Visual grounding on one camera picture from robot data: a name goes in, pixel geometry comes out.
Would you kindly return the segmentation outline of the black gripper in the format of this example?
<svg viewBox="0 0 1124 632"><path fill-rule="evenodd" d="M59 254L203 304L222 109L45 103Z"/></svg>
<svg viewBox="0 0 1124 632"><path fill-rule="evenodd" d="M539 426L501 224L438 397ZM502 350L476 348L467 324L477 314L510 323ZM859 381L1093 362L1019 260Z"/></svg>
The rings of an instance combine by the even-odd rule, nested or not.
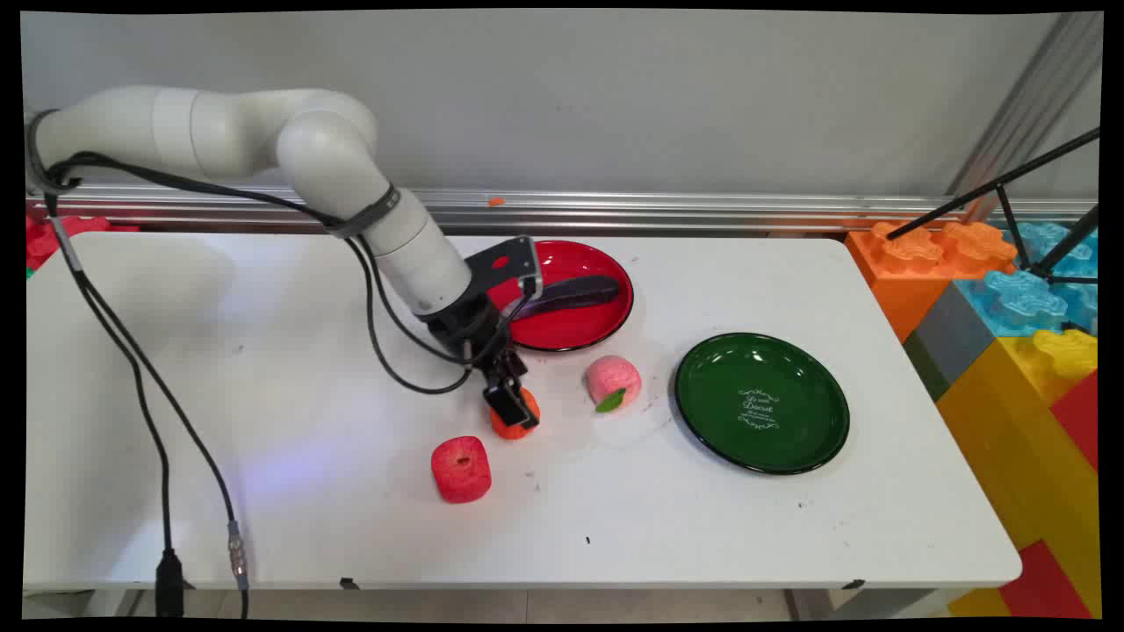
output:
<svg viewBox="0 0 1124 632"><path fill-rule="evenodd" d="M508 320L488 295L459 300L425 323L455 363L484 376L484 401L505 427L538 427L537 397L522 385L527 367L516 352Z"/></svg>

